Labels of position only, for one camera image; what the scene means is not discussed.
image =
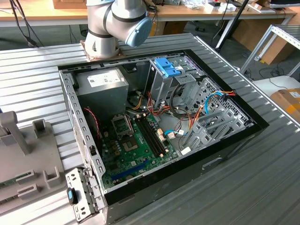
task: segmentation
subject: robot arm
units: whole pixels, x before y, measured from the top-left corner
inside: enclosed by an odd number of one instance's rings
[[[142,0],[88,0],[87,7],[85,50],[90,56],[113,57],[119,52],[117,39],[137,47],[150,34],[152,22]]]

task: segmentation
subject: metal table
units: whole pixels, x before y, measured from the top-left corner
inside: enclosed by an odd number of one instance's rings
[[[134,49],[124,43],[120,45],[126,55],[192,49],[270,126],[232,159],[117,225],[286,225],[300,221],[300,124],[198,37],[156,36]],[[79,44],[0,52],[0,107],[5,112],[15,110],[21,127],[36,118],[50,121],[66,171],[83,163],[56,66],[85,61]],[[84,224],[99,225],[100,220],[94,217]],[[65,191],[0,218],[0,224],[49,222],[76,224]]]
[[[269,40],[267,45],[264,47],[262,52],[257,56],[258,51],[261,49],[261,47],[266,43],[266,41],[269,39],[271,34],[274,33],[273,37]],[[263,55],[267,52],[267,50],[272,45],[275,38],[279,36],[286,40],[288,43],[292,44],[296,48],[300,50],[300,25],[271,25],[262,39],[259,41],[253,52],[250,54],[248,59],[246,60],[245,64],[240,69],[240,72],[242,74],[245,73],[245,71],[248,68],[249,63],[255,59],[256,61],[260,60]],[[300,62],[296,65],[294,69],[291,70],[291,72],[288,74],[288,76],[291,76],[298,68],[300,67]]]

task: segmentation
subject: yellow wire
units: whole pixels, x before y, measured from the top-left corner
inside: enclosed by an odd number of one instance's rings
[[[136,110],[136,109],[140,108],[141,104],[142,104],[142,97],[140,97],[139,104],[136,107],[132,108],[132,109]]]

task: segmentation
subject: black cable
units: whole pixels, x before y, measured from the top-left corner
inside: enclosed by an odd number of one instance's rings
[[[283,12],[285,13],[285,10],[284,10],[284,8],[282,8],[280,11],[283,11]],[[286,13],[285,13],[285,18],[286,18]]]
[[[40,44],[44,47],[43,43],[41,42],[41,40],[38,38],[37,34],[34,32],[33,28],[30,26],[30,24],[28,23],[27,19],[26,19],[26,16],[24,14],[24,11],[23,11],[23,8],[19,2],[19,0],[15,0],[20,8],[20,11],[23,13],[23,19],[25,21],[25,23],[29,26],[29,28],[31,29],[31,31],[33,32],[33,34],[36,36],[36,38],[38,39],[38,41],[40,42]]]
[[[175,89],[172,91],[171,96],[170,96],[170,111],[178,119],[181,119],[181,118],[188,118],[189,119],[190,117],[193,117],[193,115],[195,115],[195,113],[189,114],[187,110],[182,109],[182,108],[178,108],[178,110],[184,111],[185,114],[178,113],[178,112],[175,111],[174,103],[173,103],[175,93],[177,93],[177,91],[179,91],[183,86],[184,85],[178,84],[175,87]]]
[[[222,22],[223,22],[223,19],[224,19],[225,14],[226,14],[228,5],[229,5],[229,0],[227,1],[227,5],[226,5],[225,11],[224,11],[224,13],[223,13],[221,22],[219,23],[219,24],[221,24],[221,28],[214,34],[214,36],[212,36],[211,41],[210,41],[210,46],[212,45],[212,41],[215,39],[215,37],[217,36],[217,34],[218,34],[218,33],[221,31],[221,29],[223,28]]]
[[[75,38],[75,35],[73,34],[71,25],[69,25],[69,28],[70,28],[70,32],[71,32],[73,38],[75,39],[75,43],[77,43],[77,39]]]
[[[284,75],[285,75],[284,70],[283,70],[282,68],[279,68],[279,63],[278,63],[278,64],[277,64],[277,69],[276,69],[276,68],[263,68],[263,69],[260,69],[260,70],[258,71],[259,75],[260,75],[263,79],[266,79],[266,78],[261,74],[261,71],[267,70],[267,69],[272,69],[272,71],[270,72],[270,74],[271,74],[273,77],[284,76]],[[268,77],[268,79],[269,79],[270,83],[272,83],[272,84],[275,85],[276,87],[287,89],[287,88],[284,87],[284,86],[278,86],[278,85],[276,85],[275,83],[273,83],[273,82],[271,81],[271,78],[270,78],[270,77]]]
[[[157,9],[156,9],[156,20],[157,20],[157,23],[156,23],[156,28],[155,28],[155,32],[154,32],[154,35],[156,35],[156,31],[158,30],[158,12],[157,12]]]
[[[180,140],[183,138],[184,136],[181,136],[179,139],[178,139],[178,147],[179,149],[181,150],[181,147],[180,147]]]
[[[72,36],[71,36],[71,25],[69,25],[69,35],[70,35],[70,42],[71,44],[73,44]]]
[[[22,18],[24,18],[24,11],[23,11],[23,9],[20,8],[20,11],[21,11]],[[27,24],[26,24],[26,27],[27,27],[28,36],[30,37],[31,34],[30,34],[29,26]]]
[[[14,13],[14,16],[15,16],[15,22],[17,24],[17,27],[20,30],[23,38],[27,41],[27,43],[28,43],[29,46],[37,47],[37,43],[35,41],[33,41],[30,37],[26,36],[24,34],[23,30],[21,29],[20,24],[19,24],[19,20],[18,20],[16,11],[15,11],[15,6],[14,6],[15,3],[12,0],[9,0],[9,3],[10,3],[10,6],[11,6],[11,8],[13,10],[13,13]]]

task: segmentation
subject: white label sticker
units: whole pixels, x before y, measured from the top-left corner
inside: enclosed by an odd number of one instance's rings
[[[300,98],[300,94],[298,92],[290,92],[290,94],[294,97],[294,98]]]
[[[182,68],[181,66],[175,67],[175,69],[176,69],[176,70],[181,70],[181,69],[183,70],[183,68]]]
[[[90,82],[90,86],[94,88],[105,84],[119,82],[120,79],[118,75],[112,71],[109,73],[88,76],[88,81]]]

